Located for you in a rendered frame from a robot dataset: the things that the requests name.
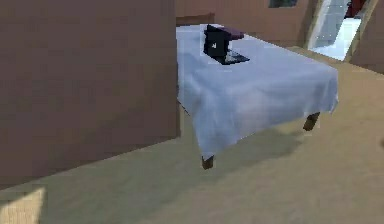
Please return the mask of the dark purple pillow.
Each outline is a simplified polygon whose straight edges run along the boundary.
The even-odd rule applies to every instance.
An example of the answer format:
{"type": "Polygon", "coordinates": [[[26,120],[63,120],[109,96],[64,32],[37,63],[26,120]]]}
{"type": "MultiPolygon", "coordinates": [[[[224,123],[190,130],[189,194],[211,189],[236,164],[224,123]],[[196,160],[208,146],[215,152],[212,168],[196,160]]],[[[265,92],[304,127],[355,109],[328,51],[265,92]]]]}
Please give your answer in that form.
{"type": "Polygon", "coordinates": [[[222,26],[219,27],[219,30],[226,35],[229,41],[240,40],[244,38],[244,33],[234,28],[222,26]]]}

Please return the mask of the pale room door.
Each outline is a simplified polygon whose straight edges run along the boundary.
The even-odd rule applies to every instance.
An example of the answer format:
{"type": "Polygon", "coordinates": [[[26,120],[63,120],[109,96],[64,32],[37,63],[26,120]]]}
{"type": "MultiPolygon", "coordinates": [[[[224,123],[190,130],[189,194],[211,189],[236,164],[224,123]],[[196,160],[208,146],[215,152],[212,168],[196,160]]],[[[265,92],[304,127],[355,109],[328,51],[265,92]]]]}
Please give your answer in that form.
{"type": "Polygon", "coordinates": [[[322,0],[308,40],[309,49],[329,46],[335,42],[349,1],[322,0]]]}

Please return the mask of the dark framed window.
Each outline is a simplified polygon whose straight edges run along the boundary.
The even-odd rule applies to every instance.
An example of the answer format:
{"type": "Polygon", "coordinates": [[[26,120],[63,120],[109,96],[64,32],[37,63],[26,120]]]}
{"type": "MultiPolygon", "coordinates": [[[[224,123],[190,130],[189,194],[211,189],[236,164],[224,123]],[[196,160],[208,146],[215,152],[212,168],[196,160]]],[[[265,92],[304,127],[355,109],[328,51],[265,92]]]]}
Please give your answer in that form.
{"type": "Polygon", "coordinates": [[[269,8],[295,7],[298,0],[269,0],[269,8]]]}

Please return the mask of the bed with pale blue cover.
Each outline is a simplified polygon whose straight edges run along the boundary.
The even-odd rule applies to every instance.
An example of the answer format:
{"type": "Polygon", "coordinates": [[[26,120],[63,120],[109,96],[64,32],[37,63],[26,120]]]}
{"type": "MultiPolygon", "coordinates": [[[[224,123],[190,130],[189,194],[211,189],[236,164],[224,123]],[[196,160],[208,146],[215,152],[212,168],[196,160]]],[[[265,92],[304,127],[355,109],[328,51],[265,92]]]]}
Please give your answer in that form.
{"type": "Polygon", "coordinates": [[[322,112],[338,104],[338,71],[324,63],[250,35],[229,44],[223,65],[203,52],[207,31],[221,24],[176,28],[177,99],[192,119],[202,167],[241,139],[304,118],[310,131],[322,112]]]}

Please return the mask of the black laptop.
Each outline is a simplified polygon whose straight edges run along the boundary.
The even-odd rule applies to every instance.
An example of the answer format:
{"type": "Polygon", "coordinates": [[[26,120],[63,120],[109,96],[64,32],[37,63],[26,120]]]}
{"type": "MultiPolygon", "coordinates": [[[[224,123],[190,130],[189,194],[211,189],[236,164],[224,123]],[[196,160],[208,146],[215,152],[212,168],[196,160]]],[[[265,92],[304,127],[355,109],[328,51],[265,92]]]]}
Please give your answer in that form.
{"type": "Polygon", "coordinates": [[[204,30],[203,52],[222,65],[231,65],[249,61],[249,58],[231,50],[226,35],[219,27],[208,24],[204,30]]]}

